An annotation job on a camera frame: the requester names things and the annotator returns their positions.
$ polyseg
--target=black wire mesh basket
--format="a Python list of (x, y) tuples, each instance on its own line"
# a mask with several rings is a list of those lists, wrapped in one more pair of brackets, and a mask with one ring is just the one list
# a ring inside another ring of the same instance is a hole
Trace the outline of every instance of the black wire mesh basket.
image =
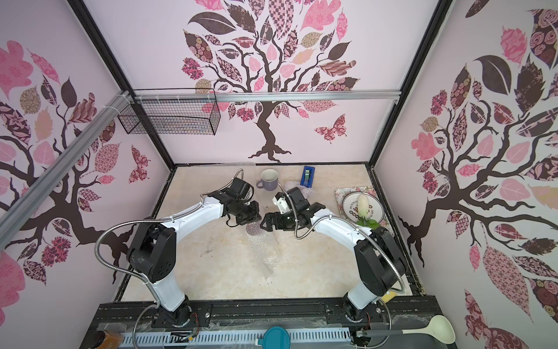
[(177, 90), (133, 90), (134, 101), (118, 116), (126, 133), (147, 133), (148, 121), (156, 133), (215, 135), (221, 119), (215, 90), (181, 88), (181, 93), (175, 93)]

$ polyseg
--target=marble surface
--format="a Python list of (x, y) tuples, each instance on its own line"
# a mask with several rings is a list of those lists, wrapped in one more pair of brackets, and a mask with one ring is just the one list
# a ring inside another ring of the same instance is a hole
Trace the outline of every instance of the marble surface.
[[(281, 184), (300, 182), (303, 166), (197, 166), (178, 168), (158, 217), (182, 211), (197, 202), (199, 194), (228, 183), (237, 169), (255, 186), (265, 169), (275, 169)], [(371, 185), (364, 165), (316, 166), (314, 193), (309, 201), (320, 202), (339, 214), (334, 189)], [(275, 212), (271, 199), (279, 191), (256, 189), (254, 200), (260, 214)], [(245, 226), (229, 228), (226, 217), (212, 221), (177, 244), (175, 273), (180, 288), (190, 299), (342, 297), (358, 281), (354, 252), (332, 238), (312, 232), (296, 240), (292, 232), (274, 231), (278, 264), (271, 276), (254, 254), (255, 245)], [(306, 231), (303, 228), (299, 235)], [(123, 301), (152, 300), (149, 290), (132, 278)]]

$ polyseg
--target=bubble wrap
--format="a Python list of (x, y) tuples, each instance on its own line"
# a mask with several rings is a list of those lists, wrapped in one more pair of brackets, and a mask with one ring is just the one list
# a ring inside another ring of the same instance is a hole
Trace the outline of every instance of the bubble wrap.
[(267, 280), (273, 274), (281, 257), (277, 240), (275, 240), (273, 232), (260, 228), (259, 222), (247, 224), (246, 233), (248, 234), (248, 246), (252, 251), (256, 266)]

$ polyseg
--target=gray mug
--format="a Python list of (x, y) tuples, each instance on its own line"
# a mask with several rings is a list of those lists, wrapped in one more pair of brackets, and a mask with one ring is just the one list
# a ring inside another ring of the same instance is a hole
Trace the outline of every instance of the gray mug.
[(277, 189), (277, 183), (279, 182), (279, 174), (276, 170), (267, 169), (262, 172), (262, 179), (256, 183), (256, 187), (260, 189), (265, 189), (268, 192), (272, 192)]

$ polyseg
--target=gray handle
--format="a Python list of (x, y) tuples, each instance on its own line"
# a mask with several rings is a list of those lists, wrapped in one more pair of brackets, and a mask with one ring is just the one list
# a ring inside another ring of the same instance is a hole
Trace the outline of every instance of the gray handle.
[(394, 334), (403, 334), (402, 329), (369, 329), (362, 331), (364, 337), (385, 337), (393, 336)]

